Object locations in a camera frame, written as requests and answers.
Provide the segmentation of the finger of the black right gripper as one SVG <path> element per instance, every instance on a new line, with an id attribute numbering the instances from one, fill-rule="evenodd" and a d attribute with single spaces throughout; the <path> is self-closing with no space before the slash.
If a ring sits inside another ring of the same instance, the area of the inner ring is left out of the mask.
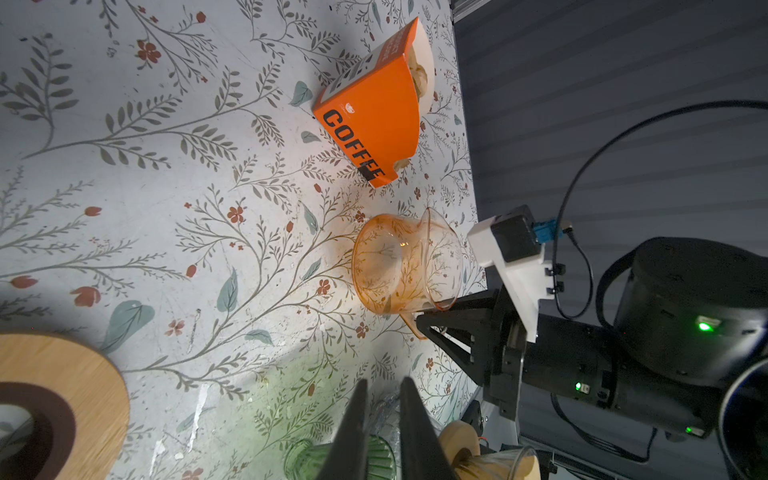
<path id="1" fill-rule="evenodd" d="M 459 298 L 449 310 L 433 309 L 416 318 L 418 331 L 478 386 L 489 381 L 499 343 L 498 297 L 498 290 L 474 293 Z"/>

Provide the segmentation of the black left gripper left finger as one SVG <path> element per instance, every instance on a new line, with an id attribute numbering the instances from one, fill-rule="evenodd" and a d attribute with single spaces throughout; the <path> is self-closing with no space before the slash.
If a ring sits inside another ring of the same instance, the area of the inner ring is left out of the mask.
<path id="1" fill-rule="evenodd" d="M 361 480 L 368 468 L 368 381 L 360 380 L 352 393 L 341 425 L 331 444 L 318 480 Z"/>

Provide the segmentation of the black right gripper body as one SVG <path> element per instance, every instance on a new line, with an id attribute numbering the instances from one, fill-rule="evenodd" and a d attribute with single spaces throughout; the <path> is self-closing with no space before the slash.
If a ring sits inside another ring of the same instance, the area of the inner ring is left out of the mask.
<path id="1" fill-rule="evenodd" d="M 507 337 L 522 323 L 509 295 L 489 292 L 490 371 L 483 396 L 515 407 L 523 384 L 673 434 L 707 437 L 716 427 L 720 391 L 656 374 L 626 354 L 606 330 L 543 315 L 523 352 Z"/>

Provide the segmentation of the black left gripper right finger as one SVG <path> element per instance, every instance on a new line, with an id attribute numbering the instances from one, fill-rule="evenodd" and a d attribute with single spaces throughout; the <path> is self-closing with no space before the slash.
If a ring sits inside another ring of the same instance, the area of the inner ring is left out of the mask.
<path id="1" fill-rule="evenodd" d="M 400 384 L 400 451 L 405 480 L 455 479 L 456 475 L 439 444 L 415 382 Z"/>

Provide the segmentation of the orange glass carafe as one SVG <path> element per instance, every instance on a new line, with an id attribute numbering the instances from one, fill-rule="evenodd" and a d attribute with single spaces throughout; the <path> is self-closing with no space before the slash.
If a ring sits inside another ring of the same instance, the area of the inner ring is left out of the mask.
<path id="1" fill-rule="evenodd" d="M 420 218 L 373 217 L 355 241 L 351 266 L 365 308 L 399 316 L 420 340 L 426 336 L 417 328 L 416 314 L 449 310 L 465 285 L 461 241 L 433 208 Z"/>

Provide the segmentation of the grey glass dripper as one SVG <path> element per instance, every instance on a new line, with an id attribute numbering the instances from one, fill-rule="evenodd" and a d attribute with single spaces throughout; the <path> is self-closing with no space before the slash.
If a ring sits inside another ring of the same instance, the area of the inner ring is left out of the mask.
<path id="1" fill-rule="evenodd" d="M 531 447 L 475 456 L 461 461 L 454 469 L 459 479 L 540 480 L 540 463 Z"/>

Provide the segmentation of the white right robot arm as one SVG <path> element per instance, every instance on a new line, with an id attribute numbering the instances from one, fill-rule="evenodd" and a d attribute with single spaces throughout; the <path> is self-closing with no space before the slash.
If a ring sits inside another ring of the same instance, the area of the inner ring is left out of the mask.
<path id="1" fill-rule="evenodd" d="M 514 419 L 528 384 L 655 430 L 716 433 L 733 479 L 767 475 L 767 260 L 710 240 L 657 237 L 615 261 L 595 294 L 626 281 L 612 321 L 549 315 L 534 342 L 509 294 L 485 291 L 416 324 Z"/>

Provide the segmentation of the orange coffee filter box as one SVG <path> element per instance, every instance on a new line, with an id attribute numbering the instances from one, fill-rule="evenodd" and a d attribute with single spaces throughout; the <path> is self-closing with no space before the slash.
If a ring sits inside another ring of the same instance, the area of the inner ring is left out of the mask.
<path id="1" fill-rule="evenodd" d="M 399 178 L 416 155 L 434 101 L 435 64 L 420 18 L 325 87 L 313 114 L 372 187 Z"/>

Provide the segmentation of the floral table mat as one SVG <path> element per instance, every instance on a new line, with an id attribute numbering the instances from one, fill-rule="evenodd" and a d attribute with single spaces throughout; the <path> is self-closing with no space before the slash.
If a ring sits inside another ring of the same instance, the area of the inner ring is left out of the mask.
<path id="1" fill-rule="evenodd" d="M 410 20 L 436 55 L 416 158 L 375 189 L 314 119 Z M 477 218 L 447 1 L 5 1 L 1 326 L 92 345 L 130 398 L 113 479 L 280 479 L 369 382 L 396 442 L 413 378 L 433 420 L 475 387 L 358 301 L 381 213 Z"/>

